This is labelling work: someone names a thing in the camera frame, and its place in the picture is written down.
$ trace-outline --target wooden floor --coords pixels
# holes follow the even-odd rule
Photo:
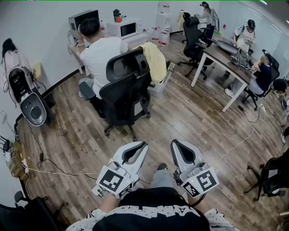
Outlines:
[[[188,60],[183,55],[185,45],[179,42],[181,39],[181,35],[173,35],[169,48],[163,51],[166,58],[175,63]],[[277,120],[284,116],[278,99],[270,93],[266,99],[260,100],[271,113],[276,112],[277,118],[266,113],[265,122],[255,124],[251,137],[215,165],[221,156],[252,132],[253,124],[247,121],[236,103],[225,113],[221,111],[230,100],[224,87],[231,79],[223,76],[224,70],[217,65],[209,67],[206,71],[208,79],[199,78],[194,88],[191,80],[195,72],[186,79],[184,74],[188,70],[185,65],[176,66],[164,92],[158,97],[152,96],[151,118],[140,118],[133,126],[138,140],[149,144],[148,156],[140,170],[141,178],[151,181],[161,162],[166,162],[173,173],[170,143],[173,139],[186,140],[196,145],[207,162],[215,166],[220,185],[207,194],[205,199],[209,205],[223,212],[239,230],[276,230],[278,213],[287,208],[287,200],[263,197],[254,203],[255,191],[249,195],[243,195],[243,191],[256,182],[247,170],[248,164],[258,168],[271,157],[280,156],[287,148],[280,139],[281,128],[277,125]],[[33,127],[32,130],[44,157],[53,160],[64,171],[98,173],[121,145],[131,142],[131,135],[127,127],[112,129],[109,138],[104,135],[106,121],[99,118],[88,101],[78,96],[78,80],[82,77],[84,75],[76,74],[53,90],[56,122],[51,127]],[[249,120],[258,116],[251,100],[245,107]],[[23,118],[17,130],[21,142],[31,152],[36,169],[40,149]],[[50,162],[45,162],[41,170],[59,172]],[[35,178],[27,183],[27,190],[31,197],[48,196],[52,210],[63,201],[68,202],[61,219],[71,224],[101,204],[103,199],[91,191],[94,186],[95,180],[86,176],[35,173]]]

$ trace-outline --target black t-shirt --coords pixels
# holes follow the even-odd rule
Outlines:
[[[271,83],[271,67],[264,64],[259,65],[260,71],[256,71],[254,75],[257,77],[256,82],[263,91],[267,91]]]
[[[278,92],[286,92],[287,83],[284,79],[276,79],[273,82],[273,87]]]
[[[210,231],[209,222],[173,188],[140,189],[129,193],[112,215],[93,231]]]

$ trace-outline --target microwave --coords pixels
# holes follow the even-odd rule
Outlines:
[[[97,18],[99,20],[98,10],[87,10],[68,18],[70,29],[74,38],[78,39],[78,26],[87,18]]]
[[[140,34],[142,32],[141,20],[138,18],[123,18],[120,23],[107,23],[107,33],[110,37],[121,39]]]

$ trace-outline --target desk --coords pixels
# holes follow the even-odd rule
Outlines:
[[[79,53],[79,48],[78,47],[75,47],[75,46],[71,46],[71,45],[67,45],[68,46],[68,52],[70,54],[73,54],[73,56],[75,57],[76,61],[77,61],[77,66],[78,66],[78,70],[81,74],[83,74],[83,71],[81,69],[81,67],[84,65],[83,62],[81,61],[80,59],[80,53]],[[84,68],[85,68],[85,72],[86,72],[86,75],[90,75],[90,71],[89,69],[87,68],[86,65],[84,65]]]
[[[222,112],[225,112],[231,106],[231,104],[238,98],[238,96],[245,89],[245,87],[248,84],[250,84],[251,77],[247,76],[245,71],[240,70],[239,67],[237,67],[231,62],[231,55],[229,53],[220,49],[217,44],[214,44],[204,49],[204,54],[202,56],[202,59],[200,60],[199,67],[191,83],[192,87],[194,87],[197,79],[199,78],[200,72],[203,68],[206,58],[209,58],[213,60],[215,63],[222,66],[226,71],[230,72],[235,78],[237,78],[242,83],[241,88],[237,91],[237,93],[233,96],[233,98],[227,103],[227,105],[222,109]]]

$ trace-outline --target robotic arm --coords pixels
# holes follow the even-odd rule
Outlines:
[[[137,175],[148,151],[146,142],[132,142],[120,147],[108,166],[103,166],[93,193],[103,196],[106,191],[118,199],[128,194],[139,180]],[[204,161],[194,145],[174,139],[172,158],[177,167],[174,179],[191,197],[204,195],[219,184],[214,168]]]

